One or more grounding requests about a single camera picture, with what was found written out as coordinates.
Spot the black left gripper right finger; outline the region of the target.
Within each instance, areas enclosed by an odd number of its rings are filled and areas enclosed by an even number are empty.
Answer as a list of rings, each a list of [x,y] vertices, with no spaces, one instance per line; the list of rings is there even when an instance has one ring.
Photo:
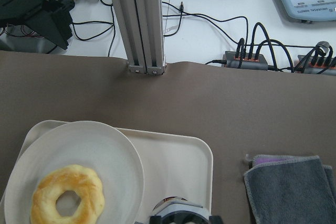
[[[210,216],[209,223],[210,224],[223,224],[223,221],[220,216]]]

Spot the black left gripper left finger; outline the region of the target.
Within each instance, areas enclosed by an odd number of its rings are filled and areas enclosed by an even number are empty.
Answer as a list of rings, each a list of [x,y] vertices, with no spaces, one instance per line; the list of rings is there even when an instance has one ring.
[[[149,224],[161,224],[162,217],[161,216],[151,216],[149,218]]]

